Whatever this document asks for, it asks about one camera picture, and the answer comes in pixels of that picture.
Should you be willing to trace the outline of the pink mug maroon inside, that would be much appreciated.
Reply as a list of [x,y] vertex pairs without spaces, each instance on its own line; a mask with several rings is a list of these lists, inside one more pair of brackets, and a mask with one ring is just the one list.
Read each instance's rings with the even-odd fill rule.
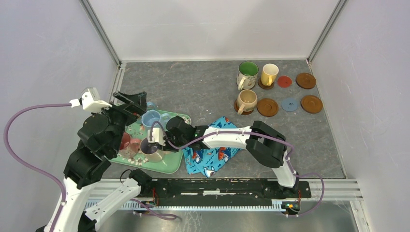
[[134,158],[139,152],[141,139],[132,138],[128,133],[123,133],[118,155],[126,159]]

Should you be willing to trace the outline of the brown wooden coaster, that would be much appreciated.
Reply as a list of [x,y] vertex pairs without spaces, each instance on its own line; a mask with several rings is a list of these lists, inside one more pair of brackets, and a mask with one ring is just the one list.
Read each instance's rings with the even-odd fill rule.
[[[239,114],[239,107],[238,107],[238,105],[237,105],[237,102],[236,101],[234,101],[234,109],[235,109],[235,111],[237,112],[237,114]],[[254,112],[254,109],[253,110],[251,110],[251,111],[243,111],[240,115],[250,115],[251,113],[253,113]]]
[[320,98],[314,95],[306,95],[301,101],[303,110],[310,114],[317,114],[323,109],[323,103]]
[[312,89],[316,86],[316,78],[310,73],[300,73],[296,76],[296,83],[303,89]]
[[277,102],[270,98],[263,98],[257,103],[258,112],[265,117],[275,116],[279,111]]

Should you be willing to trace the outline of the beige mug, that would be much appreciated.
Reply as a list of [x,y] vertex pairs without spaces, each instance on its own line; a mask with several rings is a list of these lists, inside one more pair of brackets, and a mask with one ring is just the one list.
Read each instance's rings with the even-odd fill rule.
[[237,96],[236,102],[239,107],[239,115],[243,111],[251,111],[256,108],[258,102],[257,94],[250,89],[244,89]]

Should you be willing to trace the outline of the green inside floral mug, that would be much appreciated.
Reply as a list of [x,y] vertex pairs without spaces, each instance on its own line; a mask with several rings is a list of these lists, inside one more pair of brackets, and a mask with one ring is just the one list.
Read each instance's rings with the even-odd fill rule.
[[242,91],[244,89],[252,89],[255,84],[259,73],[259,67],[257,64],[251,61],[244,61],[238,66],[238,73],[236,83],[237,89]]

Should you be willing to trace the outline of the dark brown round coaster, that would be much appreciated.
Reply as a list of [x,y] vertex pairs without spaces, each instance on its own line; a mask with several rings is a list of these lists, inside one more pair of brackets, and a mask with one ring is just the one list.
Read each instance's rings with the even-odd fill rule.
[[264,84],[262,83],[262,79],[259,78],[259,79],[258,79],[258,85],[259,85],[259,87],[261,87],[262,89],[272,89],[272,88],[274,87],[275,83],[273,82],[271,85],[266,86],[266,85],[264,85]]

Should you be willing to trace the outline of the yellow mug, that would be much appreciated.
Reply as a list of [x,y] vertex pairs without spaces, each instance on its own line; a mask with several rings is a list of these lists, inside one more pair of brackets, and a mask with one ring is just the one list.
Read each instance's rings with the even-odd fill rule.
[[263,66],[261,83],[266,87],[271,87],[279,73],[279,67],[275,64],[268,63]]

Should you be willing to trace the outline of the blue round coaster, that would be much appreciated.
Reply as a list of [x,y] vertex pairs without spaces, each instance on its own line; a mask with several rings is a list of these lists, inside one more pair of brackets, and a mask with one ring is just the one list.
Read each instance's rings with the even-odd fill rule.
[[286,112],[296,111],[298,108],[298,103],[295,98],[286,98],[281,101],[281,107]]

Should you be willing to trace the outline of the red round coaster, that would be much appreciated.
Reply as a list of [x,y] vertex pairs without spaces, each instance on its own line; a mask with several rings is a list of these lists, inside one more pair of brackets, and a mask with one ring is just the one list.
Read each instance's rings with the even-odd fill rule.
[[290,77],[288,76],[280,76],[278,78],[277,84],[281,88],[288,88],[292,85],[293,81]]

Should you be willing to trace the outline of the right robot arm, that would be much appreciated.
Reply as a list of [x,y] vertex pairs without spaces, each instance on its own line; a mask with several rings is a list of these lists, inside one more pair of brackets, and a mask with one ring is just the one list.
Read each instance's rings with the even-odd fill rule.
[[167,122],[165,129],[155,129],[149,138],[162,150],[178,151],[186,147],[194,150],[222,147],[247,150],[260,164],[273,170],[283,196],[292,197],[299,190],[297,173],[289,164],[294,146],[262,121],[254,121],[251,126],[242,128],[194,127],[182,117],[175,116]]

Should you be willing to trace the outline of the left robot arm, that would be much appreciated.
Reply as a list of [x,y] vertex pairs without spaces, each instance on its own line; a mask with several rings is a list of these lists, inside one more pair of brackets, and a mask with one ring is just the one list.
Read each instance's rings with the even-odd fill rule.
[[70,101],[91,112],[78,131],[79,143],[64,169],[64,190],[49,223],[42,232],[95,232],[124,203],[136,196],[146,197],[152,191],[152,178],[140,169],[97,205],[86,208],[91,192],[100,182],[120,150],[125,129],[146,112],[146,92],[115,92],[121,105],[102,101],[94,88],[79,99]]

